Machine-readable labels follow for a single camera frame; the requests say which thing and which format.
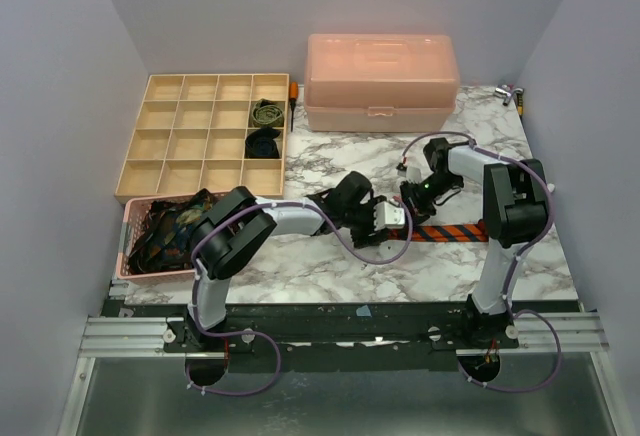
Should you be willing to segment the orange navy striped tie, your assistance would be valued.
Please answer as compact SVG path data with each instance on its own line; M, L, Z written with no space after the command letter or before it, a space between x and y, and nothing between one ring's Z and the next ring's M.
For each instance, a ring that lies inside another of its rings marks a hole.
M488 240L483 221L475 224L416 226L411 235L412 242L485 243Z

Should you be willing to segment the pink plastic storage box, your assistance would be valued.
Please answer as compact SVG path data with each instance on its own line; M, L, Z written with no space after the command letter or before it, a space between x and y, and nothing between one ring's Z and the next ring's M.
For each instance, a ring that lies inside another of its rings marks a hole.
M439 130L456 107L460 75L446 35L313 34L304 108L316 132Z

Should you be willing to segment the pink plastic basket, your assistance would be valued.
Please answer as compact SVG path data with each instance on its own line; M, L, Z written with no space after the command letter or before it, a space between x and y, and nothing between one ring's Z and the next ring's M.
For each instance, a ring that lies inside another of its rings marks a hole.
M219 200L224 196L222 193L214 193ZM133 247L135 239L141 233L141 221L143 214L149 209L152 200L181 201L189 195L174 195L164 197L147 197L134 198L126 203L124 224L121 232L121 248L118 253L115 274L118 279L132 282L137 285L151 285L162 282L181 282L190 280L194 276L193 268L191 270L170 271L162 273L151 273L146 275L133 275L129 272L128 256Z

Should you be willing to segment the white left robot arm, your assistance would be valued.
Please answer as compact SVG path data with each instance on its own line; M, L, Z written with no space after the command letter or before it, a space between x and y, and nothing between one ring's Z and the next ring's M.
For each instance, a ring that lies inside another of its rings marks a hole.
M214 203L195 224L189 250L195 271L191 301L193 320L187 338L201 351L214 349L226 317L230 278L241 272L271 236L315 237L333 232L343 246L366 264L386 265L400 254L381 260L355 250L383 243L389 225L403 223L402 208L373 195L371 182L352 171L336 187L297 200L254 196L247 187L234 188Z

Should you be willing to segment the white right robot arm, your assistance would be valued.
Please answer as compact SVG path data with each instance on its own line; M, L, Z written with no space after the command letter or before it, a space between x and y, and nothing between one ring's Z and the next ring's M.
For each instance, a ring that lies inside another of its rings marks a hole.
M482 220L488 252L475 289L467 297L455 337L480 348L513 322L511 299L525 257L553 223L550 193L540 161L517 161L481 148L474 141L430 140L423 154L431 174L405 179L400 195L415 226L436 213L441 197L464 182L482 187Z

